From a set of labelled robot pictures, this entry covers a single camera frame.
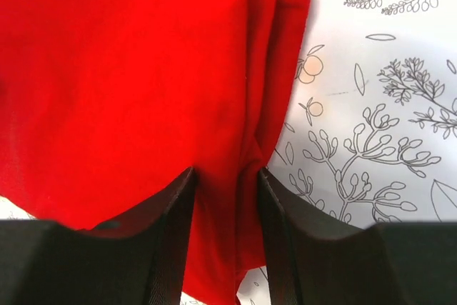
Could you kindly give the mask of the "red t shirt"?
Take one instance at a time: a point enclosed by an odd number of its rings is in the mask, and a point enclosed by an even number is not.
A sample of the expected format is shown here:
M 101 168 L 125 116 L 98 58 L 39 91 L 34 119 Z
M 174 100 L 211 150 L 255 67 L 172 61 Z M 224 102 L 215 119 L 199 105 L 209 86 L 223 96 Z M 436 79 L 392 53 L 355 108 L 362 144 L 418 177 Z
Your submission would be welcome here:
M 184 291 L 237 304 L 310 2 L 1 0 L 1 195 L 90 229 L 192 166 Z

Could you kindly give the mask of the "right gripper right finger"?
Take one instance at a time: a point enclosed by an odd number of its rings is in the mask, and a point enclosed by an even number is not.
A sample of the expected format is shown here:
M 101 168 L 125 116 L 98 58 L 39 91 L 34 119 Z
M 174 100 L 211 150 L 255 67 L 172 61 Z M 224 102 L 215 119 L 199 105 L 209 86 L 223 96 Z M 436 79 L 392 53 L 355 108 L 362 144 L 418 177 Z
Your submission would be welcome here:
M 272 304 L 454 304 L 456 225 L 345 224 L 258 173 Z

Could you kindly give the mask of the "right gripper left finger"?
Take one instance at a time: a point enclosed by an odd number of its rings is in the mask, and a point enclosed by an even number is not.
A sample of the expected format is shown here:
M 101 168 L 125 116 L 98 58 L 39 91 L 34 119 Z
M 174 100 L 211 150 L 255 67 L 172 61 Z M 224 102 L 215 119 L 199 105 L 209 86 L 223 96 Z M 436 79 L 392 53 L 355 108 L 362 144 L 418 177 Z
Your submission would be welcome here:
M 196 193 L 186 169 L 91 230 L 1 222 L 3 304 L 178 304 Z

